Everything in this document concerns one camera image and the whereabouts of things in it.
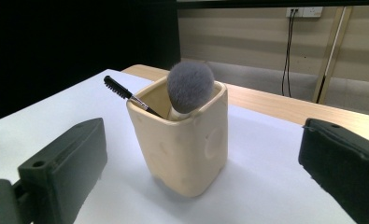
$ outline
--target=electrical outlet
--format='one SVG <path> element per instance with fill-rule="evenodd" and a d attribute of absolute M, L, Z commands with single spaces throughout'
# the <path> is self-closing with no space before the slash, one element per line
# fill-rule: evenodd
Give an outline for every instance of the electrical outlet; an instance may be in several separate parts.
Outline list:
<path fill-rule="evenodd" d="M 323 7 L 304 7 L 303 17 L 304 18 L 319 18 Z"/>
<path fill-rule="evenodd" d="M 286 10 L 286 17 L 291 15 L 292 10 L 297 10 L 294 14 L 294 17 L 303 17 L 304 8 L 303 7 L 288 7 Z"/>

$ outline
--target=wooden countertop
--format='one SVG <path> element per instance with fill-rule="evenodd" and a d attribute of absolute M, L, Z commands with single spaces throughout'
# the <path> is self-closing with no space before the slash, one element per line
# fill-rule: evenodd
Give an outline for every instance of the wooden countertop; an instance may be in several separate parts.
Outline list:
<path fill-rule="evenodd" d="M 126 68 L 122 72 L 153 81 L 169 73 L 169 71 L 142 64 Z M 308 118 L 323 119 L 345 127 L 369 140 L 369 115 L 235 85 L 226 84 L 226 86 L 228 88 L 228 101 L 231 105 L 242 106 L 249 110 L 301 125 L 304 125 Z"/>

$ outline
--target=cream ceramic cup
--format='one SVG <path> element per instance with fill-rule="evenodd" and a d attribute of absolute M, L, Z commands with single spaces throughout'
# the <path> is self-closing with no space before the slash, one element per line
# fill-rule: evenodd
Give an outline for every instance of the cream ceramic cup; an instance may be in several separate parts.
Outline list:
<path fill-rule="evenodd" d="M 165 119 L 171 108 L 166 77 L 136 97 L 160 114 L 150 114 L 128 101 L 126 106 L 146 164 L 153 176 L 175 192 L 194 197 L 213 182 L 227 161 L 228 92 L 215 81 L 211 99 L 181 121 Z"/>

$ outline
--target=dark background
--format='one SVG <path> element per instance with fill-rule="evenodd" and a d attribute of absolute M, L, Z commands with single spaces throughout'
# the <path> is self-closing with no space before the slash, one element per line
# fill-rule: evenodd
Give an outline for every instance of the dark background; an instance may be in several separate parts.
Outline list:
<path fill-rule="evenodd" d="M 0 0 L 0 118 L 108 68 L 179 60 L 176 0 Z"/>
<path fill-rule="evenodd" d="M 178 9 L 239 7 L 343 7 L 369 6 L 369 0 L 226 0 L 179 2 Z"/>

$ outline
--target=gray brush bristles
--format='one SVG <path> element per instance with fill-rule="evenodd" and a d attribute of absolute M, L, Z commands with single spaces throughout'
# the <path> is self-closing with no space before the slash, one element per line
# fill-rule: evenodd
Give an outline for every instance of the gray brush bristles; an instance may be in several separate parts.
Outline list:
<path fill-rule="evenodd" d="M 188 114 L 207 103 L 213 85 L 213 72 L 204 63 L 178 63 L 167 77 L 167 92 L 172 107 L 181 114 Z"/>

